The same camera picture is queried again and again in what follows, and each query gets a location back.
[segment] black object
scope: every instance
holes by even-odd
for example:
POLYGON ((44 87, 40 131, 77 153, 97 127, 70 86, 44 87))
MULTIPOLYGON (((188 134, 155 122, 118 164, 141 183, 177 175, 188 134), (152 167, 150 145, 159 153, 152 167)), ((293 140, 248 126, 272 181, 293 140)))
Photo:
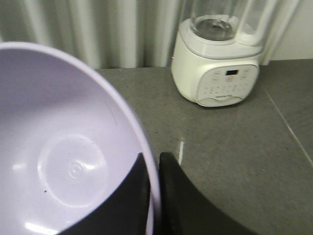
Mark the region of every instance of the black object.
POLYGON ((115 192, 86 218, 60 234, 144 235, 149 199, 149 177, 143 155, 140 153, 131 171, 115 192))
POLYGON ((172 153, 161 153, 159 173, 164 235, 256 235, 208 201, 172 153))

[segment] wall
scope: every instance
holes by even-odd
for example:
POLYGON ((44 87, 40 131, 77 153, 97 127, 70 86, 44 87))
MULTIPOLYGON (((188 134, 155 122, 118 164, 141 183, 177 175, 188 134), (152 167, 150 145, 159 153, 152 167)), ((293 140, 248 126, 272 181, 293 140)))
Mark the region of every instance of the wall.
POLYGON ((313 58, 313 0, 301 0, 272 60, 313 58))

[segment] button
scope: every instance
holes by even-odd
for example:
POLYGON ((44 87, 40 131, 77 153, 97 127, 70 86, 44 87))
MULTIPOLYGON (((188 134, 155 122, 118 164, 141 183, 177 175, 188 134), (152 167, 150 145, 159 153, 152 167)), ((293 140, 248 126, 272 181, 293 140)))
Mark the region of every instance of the button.
POLYGON ((234 76, 227 76, 226 78, 226 82, 232 82, 232 80, 234 80, 234 76))
POLYGON ((218 77, 213 77, 212 80, 211 80, 213 83, 216 83, 219 81, 219 78, 218 77))

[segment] control panel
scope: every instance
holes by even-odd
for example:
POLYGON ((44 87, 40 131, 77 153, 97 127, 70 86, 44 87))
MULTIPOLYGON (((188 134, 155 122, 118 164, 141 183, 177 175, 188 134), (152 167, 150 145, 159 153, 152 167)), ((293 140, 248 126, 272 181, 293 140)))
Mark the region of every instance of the control panel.
POLYGON ((203 106, 238 103, 248 96, 257 79, 259 68, 255 65, 216 67, 200 79, 197 102, 203 106))

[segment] blender base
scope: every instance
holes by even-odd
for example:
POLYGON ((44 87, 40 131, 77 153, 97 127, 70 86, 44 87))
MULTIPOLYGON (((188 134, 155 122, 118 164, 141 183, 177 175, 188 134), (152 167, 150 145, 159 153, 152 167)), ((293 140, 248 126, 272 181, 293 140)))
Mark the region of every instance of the blender base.
POLYGON ((186 99, 205 107, 231 105, 250 94, 259 73, 259 57, 260 54, 221 60, 200 57, 188 49, 178 33, 172 75, 186 99))

